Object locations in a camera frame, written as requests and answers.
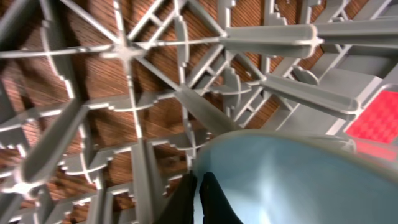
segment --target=black fabric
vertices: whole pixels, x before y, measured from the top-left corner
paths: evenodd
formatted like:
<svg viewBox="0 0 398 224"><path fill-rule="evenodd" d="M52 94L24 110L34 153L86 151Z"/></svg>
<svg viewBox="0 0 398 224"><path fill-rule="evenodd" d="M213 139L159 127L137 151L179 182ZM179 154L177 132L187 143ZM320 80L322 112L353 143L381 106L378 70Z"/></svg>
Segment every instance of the black fabric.
<svg viewBox="0 0 398 224"><path fill-rule="evenodd" d="M197 178L192 172L185 174L170 202L155 224L192 224L193 198L195 196L196 185ZM203 176L199 193L204 214L203 223L242 223L231 208L213 173L207 172Z"/></svg>

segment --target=red textured pad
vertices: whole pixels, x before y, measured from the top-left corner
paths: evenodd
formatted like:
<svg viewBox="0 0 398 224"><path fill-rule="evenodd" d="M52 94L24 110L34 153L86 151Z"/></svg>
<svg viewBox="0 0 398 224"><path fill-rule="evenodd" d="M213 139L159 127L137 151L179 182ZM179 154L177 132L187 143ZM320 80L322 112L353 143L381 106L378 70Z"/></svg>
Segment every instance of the red textured pad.
<svg viewBox="0 0 398 224"><path fill-rule="evenodd" d="M382 91L346 133L390 144L398 136L398 93Z"/></svg>

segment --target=light blue surface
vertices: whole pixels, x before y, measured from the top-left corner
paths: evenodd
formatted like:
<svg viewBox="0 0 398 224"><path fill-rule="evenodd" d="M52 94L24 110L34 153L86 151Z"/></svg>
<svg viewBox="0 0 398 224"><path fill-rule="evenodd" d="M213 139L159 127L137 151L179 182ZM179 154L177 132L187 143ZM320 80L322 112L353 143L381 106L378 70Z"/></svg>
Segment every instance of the light blue surface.
<svg viewBox="0 0 398 224"><path fill-rule="evenodd" d="M398 223L398 188L356 164L305 144L261 135L214 142L198 155L198 189L213 172L243 223Z"/></svg>

